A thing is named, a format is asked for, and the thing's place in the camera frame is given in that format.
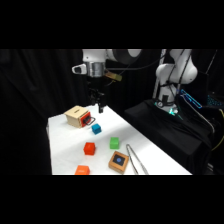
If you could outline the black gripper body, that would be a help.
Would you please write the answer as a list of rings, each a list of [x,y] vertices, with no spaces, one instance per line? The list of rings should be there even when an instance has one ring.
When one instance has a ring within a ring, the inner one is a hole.
[[[88,94],[91,101],[100,101],[105,97],[105,79],[87,78]]]

